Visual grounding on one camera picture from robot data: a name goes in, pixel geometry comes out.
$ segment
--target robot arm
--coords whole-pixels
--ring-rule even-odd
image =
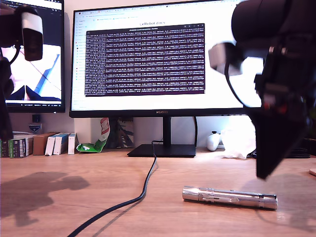
[[[25,59],[35,61],[42,59],[43,30],[42,20],[37,12],[29,6],[14,10],[0,3],[0,49],[15,46],[16,54],[9,62],[0,50],[0,139],[7,141],[13,138],[11,123],[6,108],[5,98],[14,90],[10,65],[17,58],[20,47],[24,46]]]
[[[266,179],[311,126],[316,101],[316,1],[248,0],[234,10],[236,45],[214,46],[211,67],[226,76],[248,56],[265,60],[255,77],[261,108],[245,108],[256,128],[257,177]],[[225,59],[216,60],[218,56]]]

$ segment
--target silver flashlight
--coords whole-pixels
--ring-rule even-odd
[[[273,210],[277,209],[277,196],[271,194],[223,191],[211,188],[195,188],[191,186],[184,186],[182,198],[211,203],[236,204]]]

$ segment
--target black monitor bezel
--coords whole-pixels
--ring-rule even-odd
[[[62,4],[62,34],[61,34],[61,105],[60,106],[11,106],[7,103],[9,113],[64,113],[66,111],[65,105],[65,7],[64,0],[59,0]]]
[[[157,6],[166,4],[185,4],[193,2],[208,2],[220,0],[191,0],[191,1],[177,1],[177,2],[164,2],[144,5],[133,6],[118,6],[106,8],[94,8],[74,10],[73,16],[73,39],[72,46],[74,45],[75,35],[75,17],[77,12],[107,10],[118,8],[132,8],[143,6]],[[208,109],[161,109],[161,110],[72,110],[72,97],[73,97],[73,63],[74,63],[74,47],[72,47],[72,67],[71,67],[71,95],[70,95],[70,109],[69,116],[72,118],[102,118],[102,117],[186,117],[186,116],[227,116],[227,115],[245,115],[245,108],[208,108]]]

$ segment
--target white wall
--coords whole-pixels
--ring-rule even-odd
[[[151,4],[170,2],[168,0],[65,0],[65,84],[66,84],[66,113],[43,114],[42,121],[46,131],[61,131],[78,133],[80,142],[94,143],[100,134],[99,119],[69,117],[69,100],[71,84],[71,43],[73,27],[73,11],[80,9],[102,8],[113,6],[126,6],[138,4]],[[13,130],[28,131],[28,124],[32,121],[31,114],[11,114]],[[204,147],[206,138],[211,131],[224,129],[234,117],[199,117],[198,146]],[[194,143],[195,129],[192,117],[173,118],[172,143]],[[150,143],[152,140],[162,139],[162,118],[135,118],[134,119],[135,144]]]

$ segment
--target wooden desk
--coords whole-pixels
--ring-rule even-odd
[[[137,197],[153,158],[127,150],[1,159],[1,237],[66,237],[84,221]],[[267,182],[255,160],[158,158],[147,196],[86,228],[82,237],[315,237],[316,159],[287,159]],[[184,185],[276,193],[277,211],[184,202]]]

